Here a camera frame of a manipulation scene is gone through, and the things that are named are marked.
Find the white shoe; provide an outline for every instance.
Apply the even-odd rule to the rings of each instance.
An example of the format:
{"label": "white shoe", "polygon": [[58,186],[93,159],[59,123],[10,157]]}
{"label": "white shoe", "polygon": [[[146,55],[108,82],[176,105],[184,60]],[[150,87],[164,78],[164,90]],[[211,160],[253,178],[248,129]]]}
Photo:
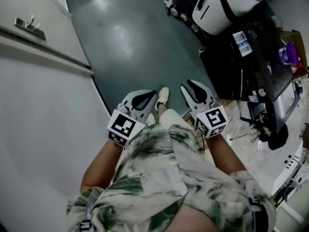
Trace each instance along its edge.
{"label": "white shoe", "polygon": [[161,102],[165,105],[165,103],[168,101],[168,98],[169,98],[169,88],[163,87],[159,92],[159,99],[156,101],[154,105],[154,109],[158,111],[158,107],[157,107],[158,102]]}
{"label": "white shoe", "polygon": [[155,118],[154,118],[155,116],[152,114],[152,113],[150,113],[149,115],[148,115],[148,117],[147,117],[147,119],[146,119],[146,122],[147,122],[147,125],[148,126],[151,126],[151,125],[153,125],[153,124],[155,124]]}

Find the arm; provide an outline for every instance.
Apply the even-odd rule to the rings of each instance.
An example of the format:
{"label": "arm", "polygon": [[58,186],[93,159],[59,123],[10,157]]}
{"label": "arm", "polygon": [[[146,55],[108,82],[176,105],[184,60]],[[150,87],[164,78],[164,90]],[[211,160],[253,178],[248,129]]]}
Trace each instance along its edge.
{"label": "arm", "polygon": [[123,147],[113,141],[106,142],[86,170],[81,184],[81,192],[92,187],[105,189],[110,185],[122,150]]}
{"label": "arm", "polygon": [[232,148],[222,135],[206,139],[213,161],[218,169],[230,175],[233,172],[246,170]]}

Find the green floor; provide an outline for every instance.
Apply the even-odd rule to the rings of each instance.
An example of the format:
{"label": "green floor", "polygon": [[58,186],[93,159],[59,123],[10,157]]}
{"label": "green floor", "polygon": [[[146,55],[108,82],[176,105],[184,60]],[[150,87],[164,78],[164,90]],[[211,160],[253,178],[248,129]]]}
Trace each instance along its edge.
{"label": "green floor", "polygon": [[68,0],[73,24],[109,109],[138,89],[170,89],[169,108],[189,111],[180,84],[213,87],[190,28],[167,16],[163,0]]}

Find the cable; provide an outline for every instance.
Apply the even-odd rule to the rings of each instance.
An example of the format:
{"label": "cable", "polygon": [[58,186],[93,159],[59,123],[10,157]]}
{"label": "cable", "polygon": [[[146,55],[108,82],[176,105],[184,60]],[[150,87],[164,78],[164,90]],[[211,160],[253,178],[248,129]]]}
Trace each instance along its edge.
{"label": "cable", "polygon": [[244,137],[244,136],[246,136],[246,135],[254,136],[254,135],[257,134],[256,138],[254,138],[254,139],[251,140],[251,143],[254,143],[254,142],[256,141],[256,139],[258,138],[258,136],[259,136],[258,133],[259,133],[259,130],[257,130],[254,134],[246,133],[246,134],[244,134],[244,135],[242,135],[242,136],[231,138],[230,141],[232,141],[232,140],[234,140],[234,139],[242,138],[242,137]]}
{"label": "cable", "polygon": [[252,144],[256,141],[256,139],[258,138],[258,136],[259,136],[259,131],[257,131],[256,138],[254,138],[254,139],[251,140],[251,143],[252,143]]}
{"label": "cable", "polygon": [[240,116],[241,111],[242,111],[244,108],[246,108],[246,106],[244,106],[243,108],[241,108],[241,110],[239,111],[239,116]]}
{"label": "cable", "polygon": [[237,128],[238,128],[238,123],[237,123],[237,120],[236,120],[236,127],[235,127],[235,130],[234,130],[234,132],[231,131],[231,129],[230,129],[229,126],[230,126],[230,123],[232,122],[233,119],[236,119],[236,118],[235,118],[235,117],[232,117],[231,120],[229,121],[229,123],[227,124],[227,127],[226,127],[227,132],[230,133],[230,134],[232,134],[232,135],[235,134],[235,132],[236,132],[236,130],[237,130]]}
{"label": "cable", "polygon": [[296,168],[298,168],[299,167],[299,161],[298,160],[295,160],[294,158],[292,158],[294,161],[297,161],[297,163],[298,163],[298,165],[296,166]]}

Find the wire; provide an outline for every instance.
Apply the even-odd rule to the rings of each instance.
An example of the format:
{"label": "wire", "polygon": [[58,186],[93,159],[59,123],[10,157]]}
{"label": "wire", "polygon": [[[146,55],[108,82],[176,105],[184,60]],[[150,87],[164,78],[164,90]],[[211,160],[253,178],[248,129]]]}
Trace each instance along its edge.
{"label": "wire", "polygon": [[299,167],[299,161],[298,160],[295,160],[294,158],[292,158],[294,161],[297,161],[297,163],[298,163],[298,165],[296,166],[296,168],[298,168]]}
{"label": "wire", "polygon": [[232,140],[234,140],[234,139],[242,138],[242,137],[244,137],[244,136],[246,136],[246,135],[254,136],[254,135],[256,135],[256,134],[257,134],[256,138],[254,138],[254,139],[251,140],[251,143],[254,143],[254,142],[256,141],[256,139],[258,138],[258,136],[259,136],[259,130],[257,130],[254,134],[246,133],[246,134],[243,134],[242,136],[231,138],[230,141],[232,141]]}
{"label": "wire", "polygon": [[258,136],[259,136],[259,131],[257,131],[256,138],[254,138],[254,139],[251,140],[251,143],[252,143],[252,144],[256,141],[256,139],[258,138]]}
{"label": "wire", "polygon": [[227,124],[227,127],[226,127],[226,130],[227,130],[227,133],[230,133],[230,134],[235,134],[236,130],[237,130],[237,127],[238,127],[238,123],[237,123],[237,120],[236,120],[236,127],[235,127],[235,130],[234,132],[232,132],[232,130],[230,129],[230,123],[232,122],[233,119],[236,119],[235,117],[232,117],[231,120],[229,121],[229,123]]}

